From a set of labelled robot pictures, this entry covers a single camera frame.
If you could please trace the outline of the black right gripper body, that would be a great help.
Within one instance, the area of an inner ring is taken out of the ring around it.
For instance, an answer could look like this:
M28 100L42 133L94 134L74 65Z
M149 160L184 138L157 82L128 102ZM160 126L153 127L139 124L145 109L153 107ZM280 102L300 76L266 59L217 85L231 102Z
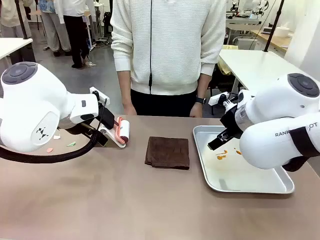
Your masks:
M236 139L240 139L243 131L239 128L238 124L236 123L235 113L237 111L237 106L233 106L229 109L220 119L220 122L225 128L231 128L234 130L234 137Z

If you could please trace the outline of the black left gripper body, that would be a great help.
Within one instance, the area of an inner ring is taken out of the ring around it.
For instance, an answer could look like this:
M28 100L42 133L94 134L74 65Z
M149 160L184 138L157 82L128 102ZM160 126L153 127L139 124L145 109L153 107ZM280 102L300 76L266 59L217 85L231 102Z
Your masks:
M115 125L115 116L106 107L98 106L98 120L107 128L112 129Z

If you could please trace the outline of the person's left hand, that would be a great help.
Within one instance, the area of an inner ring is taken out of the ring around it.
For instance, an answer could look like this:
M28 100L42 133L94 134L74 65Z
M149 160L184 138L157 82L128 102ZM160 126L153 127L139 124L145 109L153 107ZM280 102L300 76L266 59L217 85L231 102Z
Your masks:
M203 105L200 102L196 102L190 110L190 118L202 118L203 117Z

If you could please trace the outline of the person's right hand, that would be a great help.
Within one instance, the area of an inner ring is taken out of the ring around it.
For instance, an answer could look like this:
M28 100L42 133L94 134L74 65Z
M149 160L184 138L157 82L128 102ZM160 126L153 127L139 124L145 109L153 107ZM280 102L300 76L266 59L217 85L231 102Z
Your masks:
M122 104L123 104L125 115L129 115L129 116L137 115L137 111L131 101L125 101Z

